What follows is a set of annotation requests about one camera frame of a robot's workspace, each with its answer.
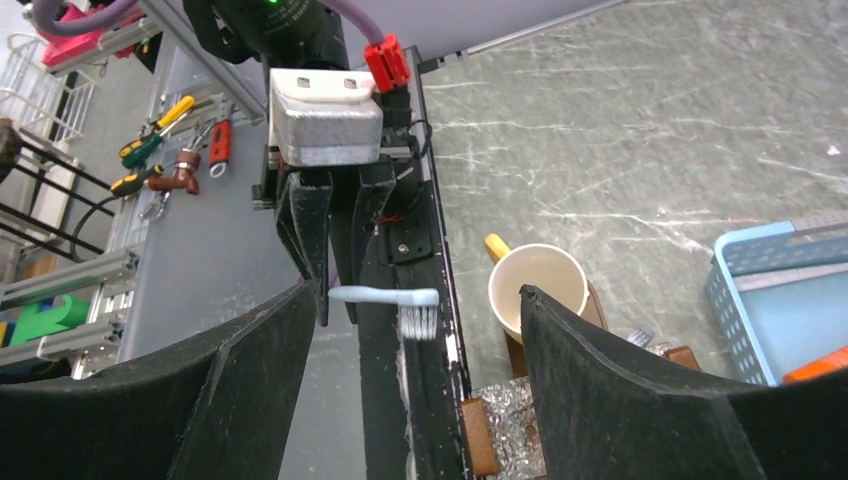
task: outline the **plastic basket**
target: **plastic basket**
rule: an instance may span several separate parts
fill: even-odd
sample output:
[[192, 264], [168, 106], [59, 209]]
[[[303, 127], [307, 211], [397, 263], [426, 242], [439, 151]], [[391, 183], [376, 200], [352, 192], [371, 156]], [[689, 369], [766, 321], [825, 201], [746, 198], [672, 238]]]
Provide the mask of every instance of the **plastic basket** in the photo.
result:
[[[778, 385], [848, 345], [846, 262], [848, 211], [719, 237], [706, 290], [743, 381]], [[742, 288], [752, 279], [766, 286]]]

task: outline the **metal bracket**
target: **metal bracket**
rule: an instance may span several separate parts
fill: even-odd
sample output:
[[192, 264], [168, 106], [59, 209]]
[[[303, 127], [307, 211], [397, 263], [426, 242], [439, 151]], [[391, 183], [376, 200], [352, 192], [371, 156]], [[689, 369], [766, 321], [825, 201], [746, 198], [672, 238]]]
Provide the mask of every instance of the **metal bracket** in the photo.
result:
[[277, 203], [277, 184], [280, 179], [280, 149], [266, 145], [262, 159], [262, 178], [250, 187], [254, 210], [270, 210]]
[[89, 312], [89, 320], [93, 321], [91, 325], [101, 323], [110, 325], [114, 330], [115, 342], [113, 345], [98, 345], [97, 348], [84, 350], [71, 372], [73, 378], [78, 380], [86, 378], [114, 365], [117, 361], [121, 334], [132, 306], [135, 284], [133, 274], [104, 283], [100, 287], [98, 300], [93, 304], [95, 311]]
[[124, 282], [135, 275], [137, 246], [107, 253], [46, 275], [2, 287], [0, 310], [19, 307], [45, 298], [108, 282]]
[[206, 71], [211, 80], [223, 89], [248, 119], [264, 118], [267, 99], [260, 93], [261, 88], [251, 82], [251, 78], [243, 69], [227, 64], [203, 50], [186, 18], [181, 2], [142, 0], [139, 5], [156, 25], [168, 32], [169, 37], [189, 58]]
[[397, 223], [384, 223], [380, 236], [385, 248], [381, 249], [383, 265], [402, 265], [433, 255], [430, 221], [424, 202], [403, 214]]
[[161, 31], [162, 29], [149, 18], [141, 18], [131, 25], [104, 32], [100, 37], [97, 48], [77, 55], [53, 67], [48, 67], [47, 71], [56, 76], [67, 75], [79, 69], [81, 65], [91, 65], [128, 46], [153, 37]]
[[31, 367], [47, 360], [83, 355], [92, 351], [117, 351], [120, 338], [108, 322], [96, 322], [32, 340], [21, 345], [0, 348], [0, 372]]

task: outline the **silver metal block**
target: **silver metal block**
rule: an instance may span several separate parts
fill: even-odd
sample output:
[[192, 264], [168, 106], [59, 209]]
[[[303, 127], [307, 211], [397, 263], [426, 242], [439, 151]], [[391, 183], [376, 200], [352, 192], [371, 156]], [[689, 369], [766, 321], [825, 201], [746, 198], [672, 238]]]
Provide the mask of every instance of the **silver metal block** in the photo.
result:
[[369, 72], [272, 69], [273, 132], [296, 167], [364, 165], [379, 158], [383, 112]]

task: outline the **orange object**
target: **orange object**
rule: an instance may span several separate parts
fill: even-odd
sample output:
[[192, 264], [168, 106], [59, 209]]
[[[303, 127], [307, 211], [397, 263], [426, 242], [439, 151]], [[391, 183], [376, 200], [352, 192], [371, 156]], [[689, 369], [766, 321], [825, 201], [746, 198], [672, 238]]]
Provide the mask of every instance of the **orange object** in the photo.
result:
[[698, 364], [698, 359], [695, 358], [695, 352], [692, 351], [691, 348], [687, 346], [670, 348], [663, 353], [663, 357], [671, 360], [672, 362], [683, 365], [684, 367], [689, 367], [692, 370], [702, 371], [701, 365]]
[[474, 475], [496, 475], [499, 470], [498, 457], [489, 434], [486, 402], [482, 398], [469, 398], [462, 402], [462, 421], [465, 422], [465, 439], [468, 442]]
[[848, 367], [848, 345], [783, 376], [783, 383], [809, 380]]

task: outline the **red connector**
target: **red connector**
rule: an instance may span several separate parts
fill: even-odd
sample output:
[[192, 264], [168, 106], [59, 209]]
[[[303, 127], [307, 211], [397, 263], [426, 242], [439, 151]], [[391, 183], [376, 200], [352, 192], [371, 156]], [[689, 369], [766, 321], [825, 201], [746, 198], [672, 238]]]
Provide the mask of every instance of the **red connector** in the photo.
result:
[[409, 84], [411, 75], [406, 55], [393, 33], [386, 35], [381, 45], [365, 47], [365, 63], [368, 64], [380, 93], [388, 93]]

